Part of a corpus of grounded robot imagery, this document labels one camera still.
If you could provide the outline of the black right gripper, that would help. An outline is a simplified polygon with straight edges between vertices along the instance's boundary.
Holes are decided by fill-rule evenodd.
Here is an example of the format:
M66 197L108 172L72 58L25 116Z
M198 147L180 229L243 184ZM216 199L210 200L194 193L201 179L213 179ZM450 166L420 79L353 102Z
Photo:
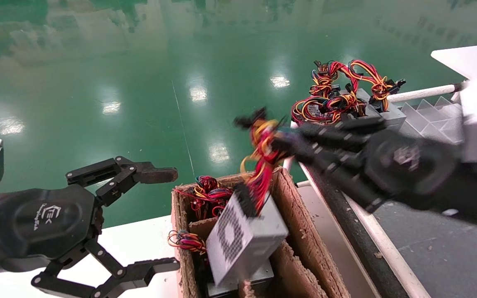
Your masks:
M394 197L445 200L465 195L456 145L385 128L381 117L346 118L326 126L303 124L298 128L300 136L318 145L297 136L278 136L272 147L312 167L368 213ZM320 147L362 145L364 180L358 172L363 169L362 161Z

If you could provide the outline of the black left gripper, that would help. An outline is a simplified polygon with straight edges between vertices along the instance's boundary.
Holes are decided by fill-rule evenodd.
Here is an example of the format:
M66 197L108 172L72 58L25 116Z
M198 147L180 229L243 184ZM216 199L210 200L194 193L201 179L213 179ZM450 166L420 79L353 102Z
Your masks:
M108 207L138 183L171 183L174 167L133 162L123 156L72 170L68 187L27 189L0 194L0 270L36 270L31 280L43 293L62 298L118 298L125 291L147 287L158 273L180 269L174 257L121 264L96 240L102 232L102 206ZM85 189L108 181L95 195ZM61 270L87 255L111 275L92 287L59 279Z

